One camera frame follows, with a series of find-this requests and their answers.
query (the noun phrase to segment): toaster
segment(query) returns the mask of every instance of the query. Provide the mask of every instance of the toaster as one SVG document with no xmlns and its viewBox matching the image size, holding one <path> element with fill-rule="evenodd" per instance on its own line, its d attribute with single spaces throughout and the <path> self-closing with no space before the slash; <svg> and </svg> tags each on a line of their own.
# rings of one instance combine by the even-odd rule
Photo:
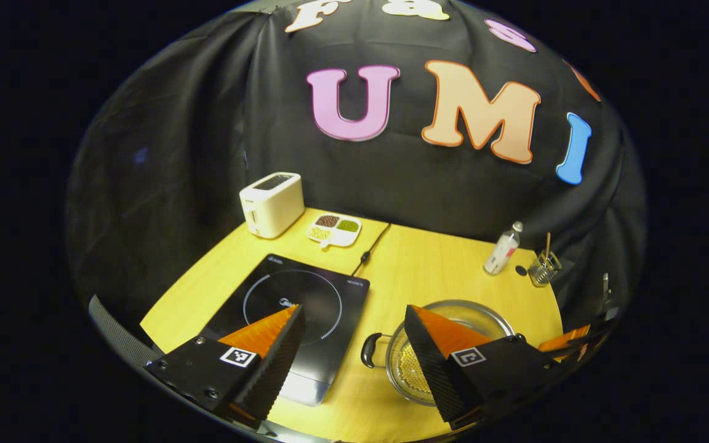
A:
<svg viewBox="0 0 709 443">
<path fill-rule="evenodd" d="M 275 173 L 239 192 L 242 213 L 254 236 L 276 238 L 305 211 L 299 174 Z"/>
</svg>

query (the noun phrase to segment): water bottle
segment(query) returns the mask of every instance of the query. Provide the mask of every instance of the water bottle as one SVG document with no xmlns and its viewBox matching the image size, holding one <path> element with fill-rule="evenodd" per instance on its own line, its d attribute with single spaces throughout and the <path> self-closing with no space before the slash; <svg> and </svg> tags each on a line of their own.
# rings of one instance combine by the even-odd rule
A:
<svg viewBox="0 0 709 443">
<path fill-rule="evenodd" d="M 483 264 L 483 269 L 491 275 L 500 274 L 500 271 L 510 260 L 510 255 L 513 255 L 516 249 L 518 249 L 518 233 L 524 229 L 524 225 L 520 221 L 516 221 L 513 224 L 513 229 L 505 231 L 500 239 L 497 241 L 496 246 Z"/>
</svg>

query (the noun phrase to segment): cable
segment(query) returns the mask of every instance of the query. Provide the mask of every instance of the cable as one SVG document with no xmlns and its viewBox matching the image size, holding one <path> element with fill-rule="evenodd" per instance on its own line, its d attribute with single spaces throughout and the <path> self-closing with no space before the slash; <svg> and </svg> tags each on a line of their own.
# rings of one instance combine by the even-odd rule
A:
<svg viewBox="0 0 709 443">
<path fill-rule="evenodd" d="M 366 264 L 366 261 L 371 257 L 371 252 L 374 250 L 374 247 L 377 246 L 377 243 L 379 243 L 379 240 L 382 238 L 383 235 L 385 235 L 385 231 L 388 230 L 388 228 L 391 226 L 390 223 L 385 227 L 385 229 L 382 230 L 382 233 L 379 234 L 377 237 L 376 241 L 374 241 L 374 244 L 371 245 L 371 249 L 367 250 L 366 252 L 363 252 L 362 257 L 360 257 L 360 263 L 358 263 L 357 267 L 354 269 L 352 272 L 351 277 L 354 277 L 355 274 L 357 273 L 358 269 L 360 269 L 360 266 L 363 264 Z"/>
</svg>

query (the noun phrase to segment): pink letter u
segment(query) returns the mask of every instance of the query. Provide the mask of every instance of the pink letter u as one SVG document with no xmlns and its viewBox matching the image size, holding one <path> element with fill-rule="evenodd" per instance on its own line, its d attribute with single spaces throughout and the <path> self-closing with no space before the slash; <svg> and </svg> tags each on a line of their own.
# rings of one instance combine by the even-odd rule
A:
<svg viewBox="0 0 709 443">
<path fill-rule="evenodd" d="M 338 109 L 338 84 L 346 78 L 344 70 L 321 70 L 308 74 L 313 98 L 313 120 L 324 134 L 338 140 L 363 141 L 381 134 L 388 125 L 390 82 L 401 73 L 386 65 L 364 66 L 358 75 L 368 84 L 366 117 L 353 121 L 341 117 Z"/>
</svg>

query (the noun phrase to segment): induction cooktop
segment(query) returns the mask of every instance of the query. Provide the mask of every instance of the induction cooktop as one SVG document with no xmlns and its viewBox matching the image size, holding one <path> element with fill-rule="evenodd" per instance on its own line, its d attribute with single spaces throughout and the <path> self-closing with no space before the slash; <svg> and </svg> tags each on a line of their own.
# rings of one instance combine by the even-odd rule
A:
<svg viewBox="0 0 709 443">
<path fill-rule="evenodd" d="M 202 331 L 216 340 L 294 303 L 303 305 L 306 332 L 281 396 L 318 406 L 340 368 L 369 281 L 268 254 Z"/>
</svg>

